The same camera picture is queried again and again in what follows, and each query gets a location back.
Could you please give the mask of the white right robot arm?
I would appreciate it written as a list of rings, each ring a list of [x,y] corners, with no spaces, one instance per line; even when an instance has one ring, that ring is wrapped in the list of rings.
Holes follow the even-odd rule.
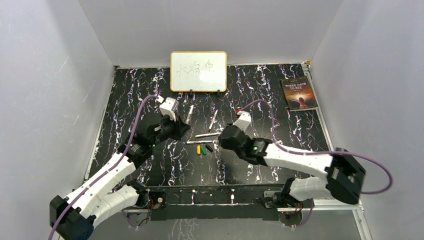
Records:
[[[282,202],[295,207],[314,198],[334,198],[356,205],[366,175],[363,166],[347,153],[302,151],[300,154],[282,150],[267,138],[251,138],[235,125],[227,126],[218,137],[219,145],[252,164],[281,167],[309,174],[309,178],[286,181],[281,192]]]

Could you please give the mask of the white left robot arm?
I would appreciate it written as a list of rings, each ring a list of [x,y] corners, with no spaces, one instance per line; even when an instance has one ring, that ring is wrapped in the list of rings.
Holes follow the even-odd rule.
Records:
[[[87,240],[100,223],[114,214],[133,206],[151,207],[149,188],[137,180],[113,189],[150,159],[158,144],[168,139],[179,141],[190,128],[188,119],[164,113],[145,131],[134,125],[126,142],[97,173],[65,197],[57,195],[50,201],[48,239],[58,234],[64,240]]]

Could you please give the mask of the white pen blue cap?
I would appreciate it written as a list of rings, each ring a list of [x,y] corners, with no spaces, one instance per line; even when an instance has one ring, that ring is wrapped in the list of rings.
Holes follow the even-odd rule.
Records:
[[[192,115],[193,115],[193,111],[194,111],[194,105],[192,104],[191,106],[190,106],[190,109],[189,109],[189,112],[188,112],[188,114],[187,114],[187,117],[186,117],[186,121],[185,121],[185,123],[186,124],[190,124],[190,121],[191,121],[191,118],[192,118]]]

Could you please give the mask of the white pen green tip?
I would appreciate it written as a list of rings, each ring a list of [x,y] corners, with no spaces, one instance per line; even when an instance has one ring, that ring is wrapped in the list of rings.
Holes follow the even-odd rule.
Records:
[[[197,134],[194,137],[196,139],[198,139],[198,138],[207,138],[207,137],[219,136],[221,134],[222,134],[221,132],[210,132],[210,133]]]

